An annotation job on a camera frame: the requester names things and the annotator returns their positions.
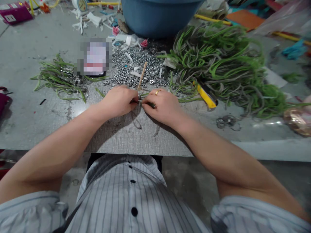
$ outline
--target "floor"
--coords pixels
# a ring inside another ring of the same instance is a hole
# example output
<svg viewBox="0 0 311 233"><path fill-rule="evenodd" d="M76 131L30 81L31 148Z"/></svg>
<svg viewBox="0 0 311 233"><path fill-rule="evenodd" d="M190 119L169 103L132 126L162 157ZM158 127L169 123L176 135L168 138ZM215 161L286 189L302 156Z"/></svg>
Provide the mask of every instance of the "floor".
<svg viewBox="0 0 311 233"><path fill-rule="evenodd" d="M4 151L1 158L18 160L26 151ZM75 206L80 183L90 157L84 153L75 166L63 177L61 201L69 204L69 212ZM267 167L299 203L311 214L311 163L260 161ZM206 224L210 225L210 212L219 201L215 178L205 170L196 158L164 157L162 174L167 187L181 198Z"/></svg>

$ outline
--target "gold ring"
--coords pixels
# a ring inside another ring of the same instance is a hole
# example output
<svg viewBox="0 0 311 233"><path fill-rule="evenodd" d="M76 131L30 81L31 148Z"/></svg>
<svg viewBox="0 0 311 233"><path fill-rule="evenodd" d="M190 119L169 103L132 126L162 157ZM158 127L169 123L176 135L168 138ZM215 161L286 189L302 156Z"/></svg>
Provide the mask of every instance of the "gold ring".
<svg viewBox="0 0 311 233"><path fill-rule="evenodd" d="M161 90L157 90L155 94L157 95L159 93L159 91L161 91Z"/></svg>

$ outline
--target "finger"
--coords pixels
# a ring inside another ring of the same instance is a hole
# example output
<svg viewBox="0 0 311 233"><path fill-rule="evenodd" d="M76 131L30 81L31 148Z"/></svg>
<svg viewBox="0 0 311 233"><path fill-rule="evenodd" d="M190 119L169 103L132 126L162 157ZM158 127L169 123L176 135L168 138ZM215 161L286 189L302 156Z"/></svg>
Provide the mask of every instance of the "finger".
<svg viewBox="0 0 311 233"><path fill-rule="evenodd" d="M138 102L138 92L137 90L130 90L130 98L131 100L134 100L135 102Z"/></svg>
<svg viewBox="0 0 311 233"><path fill-rule="evenodd" d="M142 104L142 107L143 107L143 109L145 110L145 112L146 112L148 115L150 115L150 116L153 115L155 109L152 108L150 105L148 105L148 104Z"/></svg>
<svg viewBox="0 0 311 233"><path fill-rule="evenodd" d="M130 107L131 107L131 110L130 111L132 111L132 110L134 110L136 107L137 107L137 103L130 103Z"/></svg>
<svg viewBox="0 0 311 233"><path fill-rule="evenodd" d="M156 96L155 95L147 95L143 101L142 101L143 104L146 104L146 103L153 103L153 104L156 104Z"/></svg>
<svg viewBox="0 0 311 233"><path fill-rule="evenodd" d="M165 90L163 88L157 88L157 89L153 89L149 94L155 95L158 90L161 90L163 92L167 92L167 90Z"/></svg>

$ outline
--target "gray table surface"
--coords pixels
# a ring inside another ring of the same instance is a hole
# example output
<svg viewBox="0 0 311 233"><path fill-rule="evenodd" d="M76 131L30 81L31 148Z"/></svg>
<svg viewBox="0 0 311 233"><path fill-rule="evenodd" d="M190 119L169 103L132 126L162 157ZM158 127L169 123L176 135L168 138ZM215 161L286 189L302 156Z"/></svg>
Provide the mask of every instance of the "gray table surface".
<svg viewBox="0 0 311 233"><path fill-rule="evenodd" d="M16 26L0 23L0 84L13 94L13 102L0 119L0 148L29 150L60 126L86 110L102 98L95 91L98 87L106 93L109 87L101 82L89 86L87 103L59 99L52 89L43 88L33 92L36 81L29 80L39 72L39 61L51 61L60 52L65 61L76 62L79 42L84 38L106 38L111 30L101 31L89 23L84 34L72 28L77 23L75 16L63 7L50 14L39 15L34 20ZM266 55L280 43L281 47L292 45L291 41L280 42L271 38L259 38ZM299 61L280 58L278 65L272 66L277 73L300 72ZM300 84L287 84L285 92L304 98L310 90ZM211 128L221 136L237 144L255 158L267 160L311 161L310 138L303 138L291 131L279 117L269 120L241 121L242 130L234 132L229 128L218 129L215 120L226 114L239 116L242 109L236 106L224 108L221 102L213 112L207 112L202 101L182 104L191 116ZM164 156L192 156L186 144L172 129L161 125L159 134L154 137L157 122L148 117L141 108L134 110L142 125L134 127L129 115L106 122L95 134L86 151L100 153L127 153Z"/></svg>

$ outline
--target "striped shirt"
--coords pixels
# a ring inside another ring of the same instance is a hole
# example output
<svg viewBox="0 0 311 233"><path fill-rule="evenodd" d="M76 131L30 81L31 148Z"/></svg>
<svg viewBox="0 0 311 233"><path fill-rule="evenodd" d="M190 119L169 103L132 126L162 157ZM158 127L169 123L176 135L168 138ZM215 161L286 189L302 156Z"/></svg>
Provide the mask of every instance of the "striped shirt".
<svg viewBox="0 0 311 233"><path fill-rule="evenodd" d="M0 205L0 232L311 232L311 225L271 204L228 196L213 207L212 229L170 192L151 156L104 155L86 173L75 210L42 191Z"/></svg>

